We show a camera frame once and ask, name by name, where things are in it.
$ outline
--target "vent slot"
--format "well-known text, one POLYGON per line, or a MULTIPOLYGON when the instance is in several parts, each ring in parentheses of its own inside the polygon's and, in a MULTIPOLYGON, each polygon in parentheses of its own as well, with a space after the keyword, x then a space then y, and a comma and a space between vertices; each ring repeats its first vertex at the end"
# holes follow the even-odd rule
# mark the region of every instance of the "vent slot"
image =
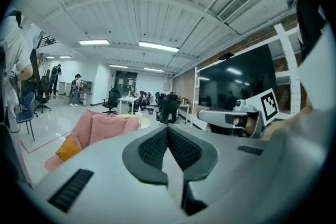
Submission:
POLYGON ((218 18, 225 23, 233 14, 235 14, 249 1, 250 0, 233 0, 218 14, 218 18))
POLYGON ((78 195, 93 176, 89 170, 79 169, 75 174, 49 199, 49 203, 66 213, 73 205, 78 195))
POLYGON ((255 147, 245 146, 245 145, 239 146, 238 150, 244 151, 246 153, 251 153, 251 154, 254 154, 254 155, 258 155, 258 156, 260 156, 262 154, 262 152, 264 151, 261 148, 255 148, 255 147))

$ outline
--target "large tv screen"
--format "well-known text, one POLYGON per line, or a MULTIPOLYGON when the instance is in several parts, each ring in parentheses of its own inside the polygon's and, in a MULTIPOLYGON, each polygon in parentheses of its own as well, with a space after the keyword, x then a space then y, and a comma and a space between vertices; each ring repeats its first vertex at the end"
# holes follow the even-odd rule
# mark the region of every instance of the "large tv screen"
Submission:
POLYGON ((238 99, 248 99, 270 88, 276 77, 268 45, 232 57, 199 72, 198 104, 232 110, 238 99))

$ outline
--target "white floor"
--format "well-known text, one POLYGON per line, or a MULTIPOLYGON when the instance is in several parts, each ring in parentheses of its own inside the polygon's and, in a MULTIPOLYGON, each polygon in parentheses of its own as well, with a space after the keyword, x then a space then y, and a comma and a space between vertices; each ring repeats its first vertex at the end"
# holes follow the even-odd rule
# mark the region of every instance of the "white floor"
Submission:
MULTIPOLYGON (((33 184, 37 184, 47 175, 48 172, 44 168, 45 161, 52 157, 56 150, 62 145, 65 137, 70 134, 76 125, 82 112, 86 109, 96 112, 107 110, 102 105, 80 105, 72 108, 68 105, 68 98, 64 98, 63 96, 52 97, 47 105, 51 108, 51 111, 44 109, 42 114, 41 109, 38 109, 36 111, 38 118, 35 116, 31 121, 35 141, 30 132, 29 124, 29 134, 25 123, 21 124, 19 132, 23 158, 33 184)), ((127 104, 123 103, 121 108, 122 114, 127 114, 128 109, 127 104)), ((145 110, 143 111, 143 115, 150 120, 151 126, 160 124, 156 121, 155 111, 153 115, 148 115, 148 111, 145 110)), ((184 119, 180 118, 178 124, 184 125, 184 119)), ((169 177, 168 191, 171 190, 170 193, 173 199, 179 203, 180 193, 182 193, 183 173, 169 150, 167 150, 164 156, 163 171, 167 173, 169 177)))

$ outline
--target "fluorescent light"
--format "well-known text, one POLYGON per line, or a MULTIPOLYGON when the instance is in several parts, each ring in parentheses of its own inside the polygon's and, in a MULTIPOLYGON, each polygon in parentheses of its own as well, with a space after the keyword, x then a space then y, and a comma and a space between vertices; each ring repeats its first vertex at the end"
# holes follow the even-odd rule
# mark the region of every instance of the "fluorescent light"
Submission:
POLYGON ((178 52, 177 48, 173 47, 167 47, 164 45, 158 45, 158 44, 153 44, 153 43, 147 43, 147 42, 139 42, 139 46, 141 47, 148 47, 148 48, 154 48, 154 49, 160 49, 160 50, 168 50, 168 51, 173 51, 173 52, 178 52))
POLYGON ((235 69, 235 68, 232 68, 232 67, 229 67, 228 69, 227 69, 227 71, 229 71, 230 73, 232 73, 232 74, 235 74, 235 75, 238 75, 238 76, 240 76, 241 74, 243 74, 241 71, 239 71, 238 69, 235 69))
POLYGON ((98 40, 82 40, 79 42, 81 45, 108 45, 110 44, 107 39, 98 40))
POLYGON ((116 67, 116 68, 128 68, 128 67, 124 67, 124 66, 115 66, 115 65, 110 65, 111 67, 116 67))
POLYGON ((164 72, 163 70, 159 70, 159 69, 152 69, 152 68, 144 68, 144 70, 149 70, 149 71, 156 71, 156 72, 164 72))

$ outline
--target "pink sofa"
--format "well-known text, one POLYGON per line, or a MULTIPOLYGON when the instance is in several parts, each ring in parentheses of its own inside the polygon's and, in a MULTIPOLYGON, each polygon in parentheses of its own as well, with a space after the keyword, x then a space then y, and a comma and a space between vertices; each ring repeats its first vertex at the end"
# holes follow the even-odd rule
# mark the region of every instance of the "pink sofa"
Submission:
MULTIPOLYGON (((118 118, 86 110, 69 136, 82 150, 95 142, 136 131, 138 128, 138 118, 118 118)), ((64 161, 54 155, 45 162, 45 168, 52 172, 62 163, 64 161)))

